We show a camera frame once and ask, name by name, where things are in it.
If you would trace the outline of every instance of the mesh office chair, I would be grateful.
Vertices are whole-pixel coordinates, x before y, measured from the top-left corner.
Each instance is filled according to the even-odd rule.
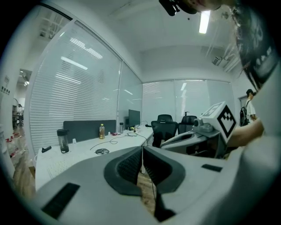
[[[161,114],[161,115],[158,116],[157,121],[159,121],[159,122],[161,122],[161,121],[172,122],[173,119],[172,119],[172,116],[169,115],[169,114]]]
[[[167,141],[170,138],[175,137],[178,128],[177,122],[152,121],[151,125],[154,133],[154,141],[152,146],[157,148],[160,147],[161,140]]]
[[[191,131],[194,125],[194,119],[197,119],[197,116],[184,116],[181,123],[179,123],[178,133],[182,134]]]

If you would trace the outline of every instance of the white desk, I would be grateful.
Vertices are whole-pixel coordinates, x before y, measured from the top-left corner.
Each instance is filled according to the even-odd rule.
[[[127,133],[133,133],[133,132],[124,131],[122,135],[117,135],[117,136],[110,135],[110,136],[105,136],[105,139],[95,138],[88,141],[78,142],[76,144],[70,144],[69,152],[66,154],[61,153],[59,146],[52,146],[52,149],[45,153],[42,153],[42,148],[40,148],[38,151],[37,163],[36,163],[36,175],[35,175],[36,190],[39,190],[44,184],[46,184],[52,179],[48,171],[48,167],[54,164],[55,162],[64,160],[66,163],[73,165],[82,160],[86,160],[92,157],[97,157],[97,156],[102,157],[102,155],[97,155],[95,153],[97,149],[108,149],[109,152],[115,152],[121,149],[146,145],[145,138],[149,139],[153,134],[153,130],[151,127],[139,126],[137,134],[144,136],[145,138],[138,135],[136,137],[124,137]],[[113,138],[117,138],[113,140],[118,142],[115,145],[111,143],[104,143],[101,145],[97,145],[103,142],[108,142]]]

